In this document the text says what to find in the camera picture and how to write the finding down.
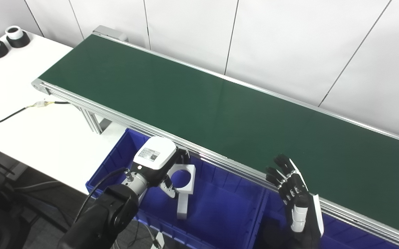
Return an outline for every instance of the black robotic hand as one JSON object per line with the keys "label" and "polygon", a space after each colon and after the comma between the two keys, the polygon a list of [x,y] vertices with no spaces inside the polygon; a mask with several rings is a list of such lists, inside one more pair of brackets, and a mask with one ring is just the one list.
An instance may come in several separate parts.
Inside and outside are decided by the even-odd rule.
{"label": "black robotic hand", "polygon": [[319,196],[310,194],[304,179],[293,161],[283,154],[274,159],[281,168],[267,167],[266,180],[278,187],[286,205],[286,218],[291,239],[290,249],[318,249],[324,233]]}

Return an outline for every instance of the green conveyor belt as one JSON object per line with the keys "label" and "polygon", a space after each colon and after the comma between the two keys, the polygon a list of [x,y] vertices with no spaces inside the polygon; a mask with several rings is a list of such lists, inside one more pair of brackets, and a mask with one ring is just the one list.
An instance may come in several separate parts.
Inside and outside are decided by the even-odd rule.
{"label": "green conveyor belt", "polygon": [[40,79],[264,171],[285,153],[310,190],[399,229],[399,140],[90,35]]}

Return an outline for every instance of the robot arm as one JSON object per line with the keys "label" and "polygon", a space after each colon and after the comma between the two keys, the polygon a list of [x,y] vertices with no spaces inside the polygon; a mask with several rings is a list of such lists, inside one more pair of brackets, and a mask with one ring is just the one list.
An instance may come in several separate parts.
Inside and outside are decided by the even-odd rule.
{"label": "robot arm", "polygon": [[293,161],[283,154],[274,159],[281,168],[267,167],[266,180],[278,187],[286,205],[286,218],[290,225],[290,249],[318,249],[324,233],[319,196],[310,194],[307,185]]}
{"label": "robot arm", "polygon": [[111,248],[138,213],[139,199],[147,188],[160,186],[170,197],[176,197],[167,172],[180,160],[189,163],[186,150],[167,138],[151,137],[133,158],[124,182],[105,189],[60,239],[58,249]]}

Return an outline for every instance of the white wall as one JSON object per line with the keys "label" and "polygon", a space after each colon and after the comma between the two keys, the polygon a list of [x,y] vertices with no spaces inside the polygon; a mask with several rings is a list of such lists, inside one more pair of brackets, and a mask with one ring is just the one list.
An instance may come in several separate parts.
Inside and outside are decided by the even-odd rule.
{"label": "white wall", "polygon": [[84,38],[98,25],[127,34],[129,42],[149,48],[143,0],[70,0]]}
{"label": "white wall", "polygon": [[152,50],[224,73],[237,0],[146,0]]}
{"label": "white wall", "polygon": [[18,25],[24,30],[41,35],[24,0],[0,0],[0,36],[4,35],[4,30],[10,25]]}
{"label": "white wall", "polygon": [[318,105],[387,0],[240,0],[226,75]]}
{"label": "white wall", "polygon": [[[389,0],[26,0],[47,38],[133,44],[319,105]],[[399,0],[321,107],[399,134]]]}
{"label": "white wall", "polygon": [[75,47],[83,41],[69,0],[26,0],[44,37]]}
{"label": "white wall", "polygon": [[399,134],[399,0],[383,13],[321,107]]}

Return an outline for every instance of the black chair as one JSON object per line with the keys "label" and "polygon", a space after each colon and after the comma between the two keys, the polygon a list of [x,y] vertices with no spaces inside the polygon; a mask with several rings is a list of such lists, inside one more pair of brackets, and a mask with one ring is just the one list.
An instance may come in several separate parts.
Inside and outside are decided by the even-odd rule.
{"label": "black chair", "polygon": [[0,249],[22,249],[30,232],[29,223],[0,209]]}

